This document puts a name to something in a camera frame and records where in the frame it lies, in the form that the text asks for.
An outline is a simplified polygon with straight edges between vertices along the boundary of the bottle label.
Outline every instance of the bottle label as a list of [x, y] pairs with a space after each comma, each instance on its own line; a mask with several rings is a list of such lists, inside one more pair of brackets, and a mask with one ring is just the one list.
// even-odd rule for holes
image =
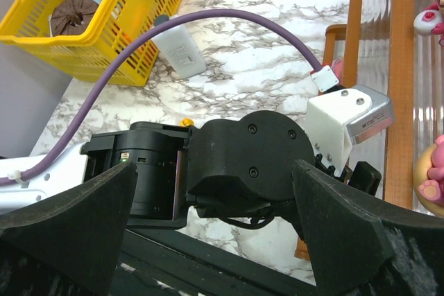
[[172, 57], [179, 65], [189, 65], [195, 63], [185, 45], [181, 45], [174, 50], [169, 50], [166, 53], [168, 53], [168, 55]]

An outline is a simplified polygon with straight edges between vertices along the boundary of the white cable clip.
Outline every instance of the white cable clip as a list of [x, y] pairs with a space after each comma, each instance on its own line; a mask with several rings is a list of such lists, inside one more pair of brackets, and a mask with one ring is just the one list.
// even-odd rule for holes
[[20, 172], [20, 170], [13, 170], [13, 171], [9, 172], [8, 173], [8, 179], [9, 180], [14, 180], [14, 181], [16, 181], [18, 184], [20, 184], [22, 186], [29, 185], [29, 181], [24, 181], [22, 179], [22, 173]]

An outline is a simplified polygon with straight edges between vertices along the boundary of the white connector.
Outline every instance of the white connector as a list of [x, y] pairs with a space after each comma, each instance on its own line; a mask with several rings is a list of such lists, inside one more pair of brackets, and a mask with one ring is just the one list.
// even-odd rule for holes
[[0, 177], [14, 180], [16, 184], [0, 186], [0, 214], [19, 209], [82, 184], [88, 156], [82, 154], [83, 143], [64, 151], [40, 175], [23, 181], [20, 170], [28, 170], [44, 155], [0, 159]]
[[329, 65], [325, 65], [320, 71], [314, 72], [311, 79], [318, 86], [321, 93], [339, 84], [339, 79]]

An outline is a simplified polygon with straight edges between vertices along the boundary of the yellow knob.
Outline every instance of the yellow knob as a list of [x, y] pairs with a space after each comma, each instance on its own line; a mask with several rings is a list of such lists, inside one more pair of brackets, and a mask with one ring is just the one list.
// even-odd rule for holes
[[194, 122], [191, 119], [188, 118], [184, 118], [181, 122], [180, 122], [180, 126], [185, 126], [186, 128], [189, 126], [193, 126]]

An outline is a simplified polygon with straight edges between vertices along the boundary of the white bracket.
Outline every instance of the white bracket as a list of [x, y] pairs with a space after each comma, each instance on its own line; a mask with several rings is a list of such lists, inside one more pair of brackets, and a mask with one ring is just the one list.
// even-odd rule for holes
[[357, 89], [343, 89], [308, 100], [305, 132], [322, 154], [324, 166], [334, 166], [339, 177], [352, 151], [347, 124], [367, 113], [372, 98]]
[[[83, 143], [66, 149], [43, 173], [22, 184], [0, 186], [0, 214], [44, 200], [83, 183], [88, 156], [81, 154]], [[0, 159], [0, 177], [11, 171], [30, 169], [45, 155]]]

